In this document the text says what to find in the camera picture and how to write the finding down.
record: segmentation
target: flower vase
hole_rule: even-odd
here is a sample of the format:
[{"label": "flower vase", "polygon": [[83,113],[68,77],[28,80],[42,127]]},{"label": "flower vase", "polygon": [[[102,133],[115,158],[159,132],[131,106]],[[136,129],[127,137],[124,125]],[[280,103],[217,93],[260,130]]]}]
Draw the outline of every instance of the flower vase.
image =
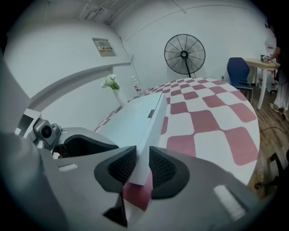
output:
[{"label": "flower vase", "polygon": [[123,92],[118,89],[118,90],[112,90],[117,101],[119,102],[119,104],[124,107],[127,104],[127,99],[125,97],[125,95],[123,94]]}]

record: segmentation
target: blue office chair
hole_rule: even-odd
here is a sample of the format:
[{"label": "blue office chair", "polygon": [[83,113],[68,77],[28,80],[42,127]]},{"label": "blue office chair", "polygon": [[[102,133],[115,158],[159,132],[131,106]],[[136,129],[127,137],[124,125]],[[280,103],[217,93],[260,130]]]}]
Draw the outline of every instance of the blue office chair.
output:
[{"label": "blue office chair", "polygon": [[253,87],[247,81],[250,67],[245,60],[239,57],[230,58],[227,64],[227,72],[229,74],[230,84],[236,89],[245,90],[245,97],[247,97],[247,91],[249,91],[250,99],[251,93],[253,92]]}]

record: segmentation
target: person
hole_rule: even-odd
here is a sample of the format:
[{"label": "person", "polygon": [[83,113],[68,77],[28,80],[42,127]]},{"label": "person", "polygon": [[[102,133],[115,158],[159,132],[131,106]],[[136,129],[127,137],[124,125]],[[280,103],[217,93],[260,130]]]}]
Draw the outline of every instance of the person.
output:
[{"label": "person", "polygon": [[277,27],[268,20],[268,26],[271,31],[274,33],[276,37],[276,49],[274,53],[267,57],[267,60],[273,60],[275,58],[279,58],[280,67],[277,72],[277,78],[279,78],[279,85],[277,90],[277,96],[274,103],[270,103],[270,107],[276,111],[283,113],[283,117],[285,112],[288,110],[289,106],[289,82],[288,82],[288,70],[287,70],[287,59],[286,59],[286,46],[287,44],[283,42],[280,31],[278,31]]}]

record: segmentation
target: checkered tablecloth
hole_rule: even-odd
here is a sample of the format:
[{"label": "checkered tablecloth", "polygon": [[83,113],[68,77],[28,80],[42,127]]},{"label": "checkered tablecloth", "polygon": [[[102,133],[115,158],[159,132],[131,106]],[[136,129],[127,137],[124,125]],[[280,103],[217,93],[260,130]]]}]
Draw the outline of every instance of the checkered tablecloth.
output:
[{"label": "checkered tablecloth", "polygon": [[[216,79],[186,78],[150,88],[143,95],[155,92],[165,94],[168,102],[159,147],[211,161],[244,184],[249,182],[258,157],[259,127],[253,107],[236,88]],[[143,187],[127,183],[124,199],[144,211],[151,190],[150,175]]]}]

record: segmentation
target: standing fan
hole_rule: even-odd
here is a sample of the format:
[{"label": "standing fan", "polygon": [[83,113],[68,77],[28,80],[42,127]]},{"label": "standing fan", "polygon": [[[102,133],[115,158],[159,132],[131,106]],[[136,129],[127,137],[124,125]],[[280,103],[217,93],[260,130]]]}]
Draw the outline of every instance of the standing fan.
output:
[{"label": "standing fan", "polygon": [[174,72],[189,74],[191,78],[191,74],[204,64],[206,53],[203,44],[197,38],[179,34],[167,42],[164,58]]}]

